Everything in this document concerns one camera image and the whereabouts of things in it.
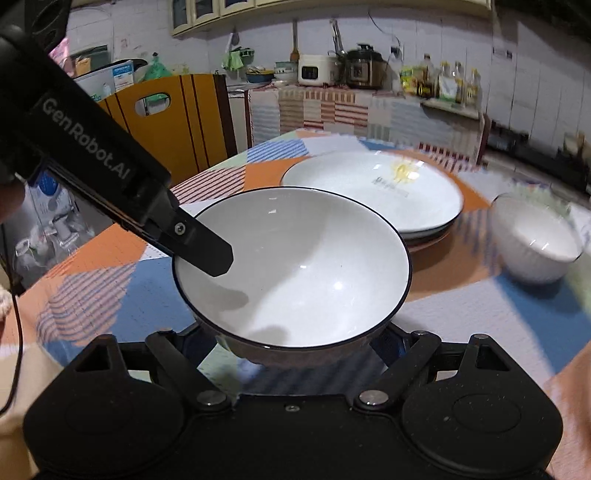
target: bowl rim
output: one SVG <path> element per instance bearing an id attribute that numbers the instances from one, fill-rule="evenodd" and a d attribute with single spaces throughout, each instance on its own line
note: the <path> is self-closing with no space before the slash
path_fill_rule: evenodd
<path id="1" fill-rule="evenodd" d="M 513 235 L 513 237 L 523 246 L 531 248 L 535 253 L 537 253 L 538 255 L 541 255 L 544 258 L 548 258 L 550 260 L 556 261 L 556 262 L 560 262 L 560 263 L 564 263 L 564 264 L 569 264 L 569 263 L 573 263 L 575 261 L 577 261 L 581 255 L 583 255 L 584 253 L 584 246 L 583 246 L 583 242 L 580 239 L 579 234 L 577 233 L 577 231 L 574 229 L 574 227 L 567 221 L 567 219 L 565 219 L 564 217 L 562 217 L 562 215 L 560 215 L 559 213 L 555 212 L 554 210 L 552 210 L 552 208 L 550 208 L 548 205 L 546 205 L 545 203 L 542 203 L 536 199 L 530 199 L 530 198 L 525 198 L 522 197 L 518 194 L 515 193 L 501 193 L 500 195 L 497 195 L 494 200 L 491 202 L 491 209 L 494 207 L 496 201 L 498 199 L 501 198 L 506 198 L 506 199 L 514 199 L 517 200 L 521 203 L 524 204 L 529 204 L 529 205 L 533 205 L 534 207 L 539 208 L 540 210 L 543 210 L 545 212 L 548 212 L 550 215 L 554 216 L 556 219 L 558 219 L 559 222 L 562 222 L 565 224 L 565 226 L 567 227 L 570 236 L 574 239 L 574 243 L 577 246 L 577 251 L 578 254 L 576 257 L 573 256 L 566 256 L 566 255 L 555 255 L 552 254 L 550 252 L 545 252 L 543 250 L 539 250 L 538 248 L 533 248 L 531 247 L 530 244 L 528 244 L 527 241 L 524 241 L 519 235 Z M 499 220 L 503 223 L 503 225 L 505 227 L 508 228 L 508 225 L 506 224 L 506 222 L 504 222 L 500 217 L 498 217 Z"/>
<path id="2" fill-rule="evenodd" d="M 187 298 L 187 296 L 185 295 L 183 289 L 181 288 L 181 285 L 178 281 L 178 277 L 177 277 L 177 272 L 176 272 L 176 261 L 177 258 L 179 258 L 178 255 L 174 254 L 172 257 L 172 271 L 173 271 L 173 279 L 174 279 L 174 284 L 177 287 L 177 291 L 178 293 L 181 295 L 181 298 L 183 299 L 183 301 L 185 302 L 186 305 L 188 305 L 188 307 L 193 311 L 194 314 L 196 314 L 199 319 L 204 322 L 205 324 L 207 324 L 209 327 L 211 327 L 213 330 L 228 336 L 234 340 L 237 340 L 239 342 L 242 343 L 246 343 L 248 345 L 251 346 L 256 346 L 265 350 L 269 350 L 269 351 L 282 351 L 282 352 L 313 352 L 313 351 L 319 351 L 319 350 L 328 350 L 331 348 L 335 348 L 338 346 L 342 346 L 342 345 L 346 345 L 348 343 L 352 343 L 356 340 L 359 340 L 360 338 L 364 338 L 366 336 L 371 335 L 372 333 L 374 333 L 376 330 L 379 330 L 381 327 L 384 327 L 385 325 L 387 325 L 391 320 L 392 317 L 394 317 L 394 315 L 396 314 L 397 311 L 399 311 L 400 307 L 402 307 L 402 304 L 404 304 L 407 296 L 408 296 L 408 292 L 410 291 L 410 286 L 412 283 L 412 279 L 413 279 L 413 263 L 411 261 L 411 257 L 410 257 L 410 253 L 408 251 L 408 247 L 406 245 L 406 243 L 404 242 L 404 240 L 402 239 L 402 236 L 400 235 L 400 233 L 398 232 L 398 230 L 396 230 L 394 228 L 394 226 L 388 222 L 382 215 L 380 215 L 378 212 L 376 212 L 375 210 L 369 208 L 367 205 L 364 205 L 361 202 L 358 202 L 357 200 L 353 200 L 350 199 L 344 195 L 340 195 L 338 193 L 333 193 L 333 192 L 327 192 L 325 190 L 320 190 L 320 189 L 313 189 L 310 187 L 284 187 L 284 186 L 277 186 L 277 187 L 260 187 L 257 189 L 252 189 L 252 190 L 246 190 L 244 192 L 237 192 L 234 193 L 232 195 L 229 195 L 227 197 L 224 197 L 223 199 L 219 199 L 217 202 L 212 203 L 211 205 L 209 205 L 208 207 L 204 208 L 201 212 L 199 212 L 197 215 L 195 215 L 194 218 L 198 218 L 199 215 L 201 215 L 202 213 L 206 212 L 207 210 L 209 210 L 210 208 L 212 208 L 213 206 L 217 205 L 220 202 L 223 202 L 224 200 L 228 200 L 229 198 L 232 197 L 237 197 L 239 195 L 243 195 L 249 192 L 257 192 L 259 190 L 285 190 L 285 189 L 289 189 L 289 190 L 312 190 L 314 192 L 319 192 L 325 195 L 329 195 L 329 196 L 336 196 L 336 197 L 341 197 L 342 199 L 345 199 L 349 202 L 353 202 L 356 203 L 357 205 L 369 210 L 371 213 L 373 213 L 374 215 L 376 215 L 377 217 L 379 217 L 383 222 L 385 222 L 393 231 L 394 233 L 396 233 L 396 235 L 398 235 L 398 238 L 400 239 L 402 246 L 404 247 L 404 251 L 406 252 L 407 255 L 407 262 L 408 262 L 408 278 L 407 278 L 407 285 L 406 288 L 404 289 L 404 293 L 402 294 L 398 304 L 394 307 L 394 309 L 388 314 L 386 315 L 386 317 L 381 320 L 379 323 L 377 323 L 376 325 L 374 325 L 373 327 L 371 327 L 370 329 L 359 333 L 357 335 L 355 335 L 354 337 L 351 338 L 347 338 L 345 340 L 341 340 L 339 342 L 335 342 L 335 343 L 327 343 L 325 345 L 314 345 L 314 346 L 281 346 L 281 345 L 270 345 L 267 343 L 262 343 L 262 342 L 257 342 L 255 340 L 250 340 L 244 337 L 241 337 L 240 335 L 236 335 L 235 333 L 232 332 L 228 332 L 227 330 L 221 328 L 219 325 L 217 325 L 215 322 L 212 322 L 211 320 L 209 320 L 205 315 L 203 315 L 197 308 L 195 308 L 195 306 L 191 303 L 191 301 Z"/>

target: black rim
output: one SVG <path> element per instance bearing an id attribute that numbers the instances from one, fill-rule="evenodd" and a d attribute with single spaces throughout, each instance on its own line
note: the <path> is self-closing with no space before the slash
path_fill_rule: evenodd
<path id="1" fill-rule="evenodd" d="M 378 217 L 380 217 L 395 233 L 396 235 L 398 235 L 398 239 L 401 241 L 402 243 L 402 247 L 404 248 L 404 251 L 406 252 L 407 255 L 407 261 L 408 261 L 408 280 L 407 280 L 407 286 L 404 290 L 404 294 L 402 294 L 400 301 L 398 302 L 398 304 L 394 307 L 394 310 L 392 310 L 384 320 L 380 321 L 379 323 L 377 323 L 375 326 L 371 327 L 369 330 L 366 330 L 363 333 L 360 333 L 354 337 L 348 338 L 346 340 L 341 340 L 340 342 L 336 342 L 336 343 L 328 343 L 327 345 L 316 345 L 316 346 L 304 346 L 304 347 L 298 347 L 298 346 L 280 346 L 280 345 L 268 345 L 267 343 L 261 343 L 261 342 L 256 342 L 254 340 L 249 340 L 247 338 L 241 337 L 239 335 L 236 335 L 235 333 L 232 332 L 228 332 L 227 330 L 224 330 L 223 328 L 221 328 L 220 326 L 218 326 L 217 324 L 215 324 L 214 322 L 212 322 L 211 320 L 209 320 L 205 315 L 203 315 L 199 310 L 197 310 L 195 308 L 195 306 L 191 303 L 191 301 L 187 298 L 187 296 L 185 295 L 181 284 L 178 281 L 178 277 L 177 277 L 177 271 L 176 271 L 176 260 L 178 258 L 178 255 L 174 255 L 173 256 L 173 260 L 172 260 L 172 268 L 173 268 L 173 279 L 174 279 L 174 284 L 177 287 L 177 290 L 179 292 L 179 294 L 181 295 L 183 301 L 185 302 L 185 304 L 188 305 L 188 307 L 193 311 L 193 313 L 195 313 L 195 315 L 197 315 L 199 317 L 199 319 L 204 322 L 205 324 L 207 324 L 208 326 L 210 326 L 212 329 L 214 329 L 217 332 L 220 332 L 223 335 L 226 335 L 230 338 L 233 338 L 235 340 L 238 340 L 242 343 L 246 343 L 248 345 L 252 345 L 252 346 L 257 346 L 259 348 L 264 348 L 265 350 L 271 350 L 271 351 L 284 351 L 284 352 L 311 352 L 311 351 L 316 351 L 316 350 L 325 350 L 325 349 L 329 349 L 329 348 L 335 348 L 338 346 L 342 346 L 342 345 L 346 345 L 347 343 L 352 343 L 356 340 L 359 340 L 360 338 L 364 338 L 366 336 L 371 335 L 372 333 L 374 333 L 376 330 L 378 330 L 380 327 L 385 326 L 387 323 L 389 323 L 392 320 L 392 317 L 394 317 L 394 315 L 396 314 L 397 311 L 399 311 L 400 307 L 402 306 L 402 304 L 404 303 L 404 301 L 406 300 L 406 297 L 408 296 L 408 291 L 410 290 L 410 285 L 413 279 L 413 264 L 411 262 L 411 257 L 410 257 L 410 253 L 408 252 L 408 247 L 406 246 L 406 244 L 404 243 L 404 240 L 402 239 L 402 237 L 400 236 L 400 233 L 398 233 L 398 231 L 394 228 L 394 226 L 388 222 L 383 216 L 381 216 L 378 212 L 376 212 L 375 210 L 372 210 L 371 208 L 369 208 L 368 206 L 364 205 L 361 202 L 358 202 L 357 200 L 353 200 L 350 199 L 344 195 L 340 195 L 338 193 L 333 193 L 333 192 L 325 192 L 324 190 L 320 190 L 320 189 L 312 189 L 309 187 L 262 187 L 262 188 L 258 188 L 258 189 L 252 189 L 252 190 L 247 190 L 245 192 L 238 192 L 235 193 L 233 195 L 230 195 L 228 197 L 225 197 L 223 199 L 218 200 L 215 203 L 212 203 L 210 206 L 204 208 L 201 212 L 199 212 L 195 218 L 198 218 L 199 215 L 201 215 L 202 213 L 206 212 L 207 210 L 209 210 L 211 207 L 214 207 L 215 205 L 217 205 L 220 202 L 223 202 L 224 200 L 228 200 L 229 198 L 232 197 L 236 197 L 239 195 L 244 195 L 244 194 L 248 194 L 249 192 L 257 192 L 259 190 L 277 190 L 277 189 L 291 189 L 291 190 L 314 190 L 315 192 L 321 192 L 321 193 L 328 193 L 329 195 L 334 195 L 337 197 L 341 197 L 345 200 L 348 200 L 350 202 L 356 203 L 358 205 L 361 205 L 363 208 L 368 209 L 370 212 L 372 212 L 374 215 L 377 215 Z"/>
<path id="2" fill-rule="evenodd" d="M 375 152 L 375 153 L 377 153 L 377 152 L 383 152 L 382 150 L 368 150 L 368 153 L 369 153 L 369 152 L 372 152 L 372 151 L 373 151 L 373 152 Z M 301 160 L 301 161 L 299 161 L 299 162 L 297 162 L 297 163 L 294 163 L 294 164 L 293 164 L 291 167 L 289 167 L 289 168 L 288 168 L 288 169 L 285 171 L 285 173 L 284 173 L 284 174 L 281 176 L 281 180 L 279 181 L 280 187 L 289 187 L 289 188 L 291 188 L 291 187 L 298 187 L 298 186 L 296 186 L 296 185 L 283 185 L 283 178 L 285 178 L 285 176 L 287 175 L 287 172 L 289 172 L 289 171 L 290 171 L 290 170 L 291 170 L 293 167 L 295 167 L 295 166 L 299 165 L 300 163 L 304 163 L 304 162 L 306 162 L 306 161 L 308 161 L 308 160 L 312 160 L 313 158 L 321 157 L 321 156 L 323 156 L 323 155 L 328 155 L 328 154 L 331 154 L 331 153 L 339 153 L 339 151 L 338 151 L 338 150 L 335 150 L 335 151 L 332 151 L 332 152 L 321 153 L 321 154 L 319 154 L 319 155 L 312 155 L 311 157 L 305 158 L 304 160 Z M 412 158 L 412 157 L 408 157 L 408 158 L 410 158 L 411 160 L 414 160 L 414 161 L 422 161 L 422 160 L 418 160 L 418 159 L 416 159 L 416 158 Z M 442 171 L 440 171 L 440 170 L 439 170 L 437 167 L 435 167 L 435 166 L 433 166 L 433 165 L 430 165 L 429 163 L 426 163 L 426 162 L 423 162 L 423 163 L 424 163 L 425 165 L 427 165 L 427 166 L 429 166 L 429 167 L 431 167 L 431 168 L 435 169 L 435 171 L 436 171 L 437 173 L 439 173 L 439 174 L 444 174 L 444 175 L 445 175 L 445 173 L 444 173 L 444 172 L 442 172 Z M 445 222 L 445 223 L 442 223 L 441 225 L 434 226 L 434 227 L 430 227 L 430 228 L 428 228 L 427 230 L 435 230 L 435 229 L 437 229 L 437 228 L 442 228 L 442 229 L 443 229 L 443 228 L 446 228 L 447 226 L 449 226 L 450 224 L 452 224 L 453 222 L 455 222 L 455 221 L 457 220 L 457 218 L 458 218 L 458 217 L 459 217 L 459 216 L 462 214 L 462 212 L 464 211 L 464 194 L 463 194 L 463 193 L 462 193 L 462 191 L 460 190 L 460 187 L 459 187 L 459 186 L 457 186 L 456 182 L 455 182 L 455 181 L 453 181 L 453 179 L 449 178 L 449 176 L 448 176 L 448 175 L 445 175 L 445 176 L 446 176 L 446 178 L 447 178 L 447 179 L 448 179 L 450 182 L 452 182 L 452 183 L 453 183 L 454 187 L 455 187 L 455 188 L 457 189 L 457 191 L 459 192 L 459 194 L 460 194 L 460 197 L 462 198 L 462 207 L 460 208 L 460 211 L 457 213 L 457 215 L 456 215 L 454 218 L 452 218 L 451 220 L 449 220 L 449 221 L 447 221 L 447 222 Z M 340 194 L 340 193 L 331 192 L 330 190 L 317 189 L 317 188 L 313 188 L 313 187 L 298 187 L 298 188 L 302 188 L 302 189 L 310 189 L 310 190 L 319 190 L 319 191 L 321 191 L 321 192 L 332 193 L 332 194 L 334 194 L 334 195 L 338 195 L 339 197 L 344 197 L 344 198 L 346 198 L 346 199 L 353 200 L 353 201 L 354 201 L 354 202 L 356 202 L 356 203 L 360 203 L 360 202 L 358 202 L 357 200 L 355 200 L 355 199 L 352 199 L 351 197 L 347 197 L 346 195 L 342 195 L 342 194 Z M 367 205 L 364 205 L 363 203 L 361 203 L 361 205 L 363 205 L 364 207 L 366 207 L 366 208 L 370 209 L 372 212 L 376 213 L 376 214 L 377 214 L 377 215 L 379 215 L 380 217 L 384 218 L 382 215 L 380 215 L 378 212 L 376 212 L 375 210 L 373 210 L 371 207 L 368 207 Z"/>

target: white tiled wall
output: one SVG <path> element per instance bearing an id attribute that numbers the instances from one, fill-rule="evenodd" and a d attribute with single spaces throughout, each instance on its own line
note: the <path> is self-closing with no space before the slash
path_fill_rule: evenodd
<path id="1" fill-rule="evenodd" d="M 205 34 L 177 39 L 168 32 L 167 0 L 119 0 L 74 10 L 67 35 L 75 53 L 96 45 L 108 45 L 113 59 L 150 59 L 158 52 L 161 61 L 175 71 L 208 72 Z"/>
<path id="2" fill-rule="evenodd" d="M 185 63 L 196 72 L 221 70 L 232 28 L 213 27 L 207 34 L 182 40 L 168 34 L 166 0 L 118 0 L 75 11 L 69 35 L 73 50 L 106 43 L 117 57 L 149 56 L 158 51 L 169 66 Z M 591 46 L 553 27 L 511 12 L 486 21 L 436 11 L 367 7 L 317 8 L 290 14 L 238 19 L 240 45 L 255 50 L 254 63 L 272 67 L 292 49 L 291 19 L 299 18 L 300 53 L 325 54 L 333 48 L 329 19 L 339 19 L 345 49 L 372 44 L 387 57 L 396 35 L 404 63 L 429 53 L 433 63 L 462 62 L 481 75 L 482 107 L 489 116 L 538 141 L 559 146 L 565 132 L 591 135 Z M 507 58 L 506 51 L 511 52 Z M 400 62 L 392 61 L 397 69 Z"/>
<path id="3" fill-rule="evenodd" d="M 300 53 L 331 50 L 328 20 L 339 19 L 345 49 L 358 42 L 374 45 L 384 57 L 397 41 L 381 33 L 367 16 L 367 7 L 299 12 Z M 493 119 L 525 131 L 538 141 L 559 146 L 565 132 L 591 135 L 591 46 L 551 26 L 512 12 L 485 21 L 434 11 L 374 8 L 380 28 L 402 42 L 406 64 L 429 53 L 433 63 L 462 62 L 481 75 L 482 106 Z M 241 45 L 255 50 L 255 64 L 272 67 L 291 51 L 292 15 L 238 23 Z M 219 69 L 227 30 L 207 38 L 209 68 Z M 507 58 L 505 52 L 511 52 Z M 400 64 L 391 62 L 394 68 Z"/>

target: stacked plates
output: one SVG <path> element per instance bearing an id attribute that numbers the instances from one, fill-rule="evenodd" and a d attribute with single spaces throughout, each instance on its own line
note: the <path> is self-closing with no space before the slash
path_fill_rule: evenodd
<path id="1" fill-rule="evenodd" d="M 366 205 L 394 225 L 411 250 L 444 238 L 463 206 L 460 189 L 435 167 L 381 152 L 318 155 L 292 166 L 281 184 L 326 190 Z"/>

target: person's hand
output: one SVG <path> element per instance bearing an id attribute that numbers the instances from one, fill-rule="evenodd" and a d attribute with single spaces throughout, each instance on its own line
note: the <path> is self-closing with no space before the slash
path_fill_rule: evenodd
<path id="1" fill-rule="evenodd" d="M 0 223 L 10 217 L 25 199 L 25 186 L 14 180 L 0 185 Z"/>

